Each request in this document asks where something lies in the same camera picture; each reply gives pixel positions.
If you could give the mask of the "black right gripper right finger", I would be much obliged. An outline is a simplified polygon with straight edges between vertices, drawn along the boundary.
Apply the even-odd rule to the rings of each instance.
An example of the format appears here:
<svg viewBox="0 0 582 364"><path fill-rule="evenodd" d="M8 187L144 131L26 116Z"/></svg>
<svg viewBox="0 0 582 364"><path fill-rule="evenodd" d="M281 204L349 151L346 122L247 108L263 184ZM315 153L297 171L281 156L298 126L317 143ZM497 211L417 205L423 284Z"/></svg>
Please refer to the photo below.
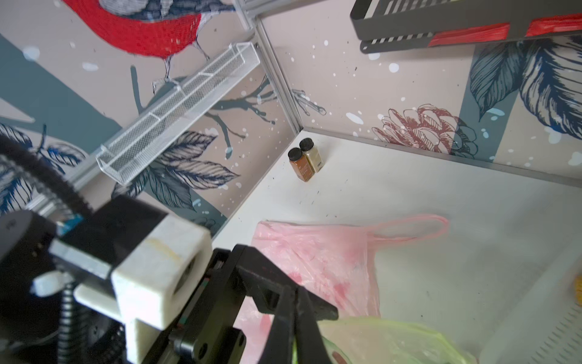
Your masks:
<svg viewBox="0 0 582 364"><path fill-rule="evenodd" d="M296 291L295 342L298 363L332 364L315 319L309 293L303 287Z"/></svg>

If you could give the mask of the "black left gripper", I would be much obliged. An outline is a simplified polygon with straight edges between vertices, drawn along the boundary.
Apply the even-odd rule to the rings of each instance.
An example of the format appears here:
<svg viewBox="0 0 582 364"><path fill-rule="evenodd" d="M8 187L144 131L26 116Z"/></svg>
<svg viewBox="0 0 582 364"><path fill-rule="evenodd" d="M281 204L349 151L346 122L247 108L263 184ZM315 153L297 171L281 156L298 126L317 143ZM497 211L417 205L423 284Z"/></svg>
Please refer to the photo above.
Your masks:
<svg viewBox="0 0 582 364"><path fill-rule="evenodd" d="M297 284L258 249L215 249L195 291L168 329L154 342L146 363L239 363L246 336L234 327L245 297L259 312L274 314L289 301L299 317L337 320L336 306Z"/></svg>

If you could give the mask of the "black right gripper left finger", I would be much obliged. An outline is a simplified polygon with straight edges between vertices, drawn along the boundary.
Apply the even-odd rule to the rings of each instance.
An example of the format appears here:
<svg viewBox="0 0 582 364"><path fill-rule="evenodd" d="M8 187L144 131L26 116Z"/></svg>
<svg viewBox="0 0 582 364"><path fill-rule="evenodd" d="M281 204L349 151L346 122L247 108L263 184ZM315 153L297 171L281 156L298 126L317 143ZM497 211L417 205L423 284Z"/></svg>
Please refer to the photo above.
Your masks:
<svg viewBox="0 0 582 364"><path fill-rule="evenodd" d="M290 287L284 287L259 364L284 364L293 361L295 308L296 292Z"/></svg>

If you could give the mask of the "green avocado print plastic bag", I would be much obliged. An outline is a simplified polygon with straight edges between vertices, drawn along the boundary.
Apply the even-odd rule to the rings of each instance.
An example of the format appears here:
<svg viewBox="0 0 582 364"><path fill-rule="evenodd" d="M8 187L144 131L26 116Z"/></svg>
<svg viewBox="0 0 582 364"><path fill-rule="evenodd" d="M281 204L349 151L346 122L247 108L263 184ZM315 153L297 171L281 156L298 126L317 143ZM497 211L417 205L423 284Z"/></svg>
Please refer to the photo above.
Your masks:
<svg viewBox="0 0 582 364"><path fill-rule="evenodd" d="M477 363L444 334L373 316L318 323L332 363Z"/></svg>

